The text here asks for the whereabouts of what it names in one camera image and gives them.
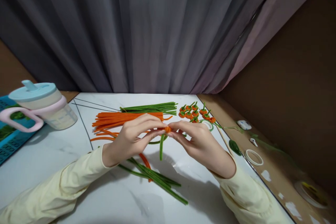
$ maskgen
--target sleeve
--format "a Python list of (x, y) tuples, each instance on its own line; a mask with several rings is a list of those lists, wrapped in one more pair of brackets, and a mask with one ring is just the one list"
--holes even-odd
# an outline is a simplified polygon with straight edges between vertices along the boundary
[(263, 185), (242, 171), (237, 164), (236, 173), (230, 179), (212, 174), (220, 184), (224, 202), (235, 214), (239, 223), (288, 223), (273, 195)]
[(77, 198), (112, 167), (102, 161), (103, 148), (82, 156), (46, 181), (21, 193), (0, 214), (2, 224), (50, 223), (71, 212)]

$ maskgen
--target cup lid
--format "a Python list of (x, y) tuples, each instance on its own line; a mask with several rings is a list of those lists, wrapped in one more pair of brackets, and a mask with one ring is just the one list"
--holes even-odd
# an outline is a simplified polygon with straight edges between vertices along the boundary
[(54, 83), (32, 83), (30, 80), (22, 81), (24, 87), (12, 91), (8, 97), (15, 102), (32, 102), (45, 98), (54, 93), (57, 88)]

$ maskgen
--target tape roll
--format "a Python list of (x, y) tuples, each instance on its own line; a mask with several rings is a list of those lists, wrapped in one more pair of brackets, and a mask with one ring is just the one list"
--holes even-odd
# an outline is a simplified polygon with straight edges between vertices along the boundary
[(327, 208), (328, 203), (326, 199), (313, 186), (307, 184), (304, 181), (298, 181), (294, 184), (294, 187), (301, 197), (304, 198), (309, 204), (317, 208)]
[(200, 121), (200, 123), (204, 123), (204, 124), (208, 125), (208, 126), (209, 126), (209, 130), (210, 130), (210, 132), (214, 130), (214, 129), (213, 129), (213, 128), (214, 128), (214, 125), (213, 125), (211, 122), (209, 122), (208, 120), (204, 120), (204, 119), (202, 119), (202, 120)]
[[(249, 153), (252, 153), (253, 155), (255, 155), (255, 156), (259, 159), (259, 163), (253, 161), (252, 158), (249, 156)], [(253, 164), (253, 165), (255, 165), (255, 166), (261, 166), (261, 165), (264, 164), (264, 161), (263, 161), (263, 159), (261, 158), (261, 156), (260, 156), (257, 152), (255, 152), (254, 150), (247, 149), (247, 150), (245, 151), (245, 157), (246, 157), (246, 159), (247, 159), (251, 164)]]

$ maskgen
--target white marble table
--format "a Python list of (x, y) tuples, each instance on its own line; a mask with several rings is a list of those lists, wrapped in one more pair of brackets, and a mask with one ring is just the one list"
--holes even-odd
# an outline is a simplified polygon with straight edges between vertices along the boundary
[[(177, 102), (179, 108), (194, 101), (201, 106), (201, 101), (195, 95), (80, 93), (70, 102), (70, 107), (78, 116), (78, 121), (72, 127), (55, 131), (48, 125), (44, 126), (0, 166), (0, 209), (20, 192), (37, 185), (81, 155), (109, 142), (90, 142), (89, 139), (94, 137), (91, 124), (102, 111), (99, 109), (111, 109), (86, 101), (115, 109), (170, 101)], [(165, 122), (178, 120), (180, 118), (174, 116)], [(227, 150), (216, 128), (212, 134)], [(176, 192), (189, 201), (188, 206), (156, 184), (116, 167), (94, 182), (79, 198), (75, 210), (60, 218), (58, 223), (238, 223), (225, 205), (217, 181), (205, 167), (190, 158), (175, 140), (168, 138), (165, 141), (162, 161), (159, 160), (158, 145), (148, 145), (144, 154), (153, 169), (182, 184)], [(261, 181), (243, 157), (236, 155), (235, 158), (248, 174)]]

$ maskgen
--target child's hand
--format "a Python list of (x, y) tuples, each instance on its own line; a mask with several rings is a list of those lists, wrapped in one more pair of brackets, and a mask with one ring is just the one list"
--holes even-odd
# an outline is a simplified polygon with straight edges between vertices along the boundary
[[(179, 142), (197, 162), (223, 178), (231, 178), (236, 173), (236, 165), (231, 156), (220, 146), (206, 125), (179, 121), (168, 126), (173, 130), (168, 136)], [(182, 132), (176, 132), (178, 129), (191, 136), (191, 140), (188, 141)]]
[(143, 138), (138, 136), (150, 129), (165, 128), (166, 124), (159, 118), (144, 114), (138, 118), (124, 123), (118, 137), (114, 142), (103, 147), (103, 163), (111, 167), (144, 151), (147, 144), (156, 136), (165, 133), (164, 130), (152, 130)]

